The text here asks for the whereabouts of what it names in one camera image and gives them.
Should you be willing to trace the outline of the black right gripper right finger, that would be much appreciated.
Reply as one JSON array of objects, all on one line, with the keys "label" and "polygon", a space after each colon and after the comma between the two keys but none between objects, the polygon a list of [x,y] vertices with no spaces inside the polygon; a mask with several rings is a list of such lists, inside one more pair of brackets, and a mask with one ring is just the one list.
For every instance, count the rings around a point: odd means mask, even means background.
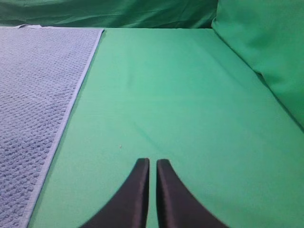
[{"label": "black right gripper right finger", "polygon": [[226,228],[191,194],[171,163],[156,164],[156,208],[160,228]]}]

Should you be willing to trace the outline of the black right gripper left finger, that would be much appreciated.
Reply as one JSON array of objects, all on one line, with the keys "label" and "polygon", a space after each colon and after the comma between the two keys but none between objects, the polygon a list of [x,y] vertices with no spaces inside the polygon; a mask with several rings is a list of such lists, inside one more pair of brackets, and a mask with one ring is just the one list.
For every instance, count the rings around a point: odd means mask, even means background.
[{"label": "black right gripper left finger", "polygon": [[149,159],[138,159],[119,190],[81,227],[146,227],[149,207],[149,175]]}]

